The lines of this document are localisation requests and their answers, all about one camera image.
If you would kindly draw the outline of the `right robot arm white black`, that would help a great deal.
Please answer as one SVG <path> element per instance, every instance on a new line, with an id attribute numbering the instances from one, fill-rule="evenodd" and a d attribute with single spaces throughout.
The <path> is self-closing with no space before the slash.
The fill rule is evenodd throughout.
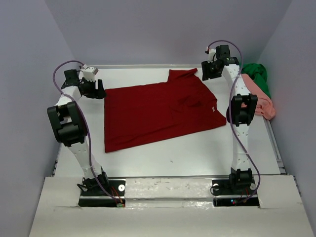
<path id="1" fill-rule="evenodd" d="M 213 181 L 210 189 L 214 196 L 248 195 L 254 184 L 253 170 L 257 167 L 248 152 L 248 132 L 253 121 L 258 97 L 246 87 L 241 75 L 241 67 L 236 57 L 232 57 L 228 45 L 215 49 L 208 47 L 208 59 L 203 61 L 202 79 L 223 77 L 230 88 L 226 118 L 233 134 L 233 160 L 227 179 Z"/>

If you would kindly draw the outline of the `dark red t shirt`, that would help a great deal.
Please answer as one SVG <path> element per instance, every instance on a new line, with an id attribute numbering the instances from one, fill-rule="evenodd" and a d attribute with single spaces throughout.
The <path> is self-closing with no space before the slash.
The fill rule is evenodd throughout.
<path id="1" fill-rule="evenodd" d="M 226 125 L 226 118 L 217 109 L 217 98 L 197 71 L 169 70 L 166 82 L 107 89 L 105 152 Z"/>

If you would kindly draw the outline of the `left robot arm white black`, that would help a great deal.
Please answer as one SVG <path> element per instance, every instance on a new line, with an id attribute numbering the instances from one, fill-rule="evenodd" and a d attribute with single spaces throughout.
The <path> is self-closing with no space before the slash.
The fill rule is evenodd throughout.
<path id="1" fill-rule="evenodd" d="M 81 97 L 104 99 L 102 80 L 95 79 L 98 69 L 83 66 L 80 77 L 76 70 L 64 72 L 66 80 L 59 88 L 58 102 L 47 109 L 47 115 L 58 143 L 64 144 L 75 156 L 83 170 L 79 189 L 86 196 L 104 195 L 109 190 L 109 179 L 92 154 L 91 136 L 86 119 L 78 106 Z"/>

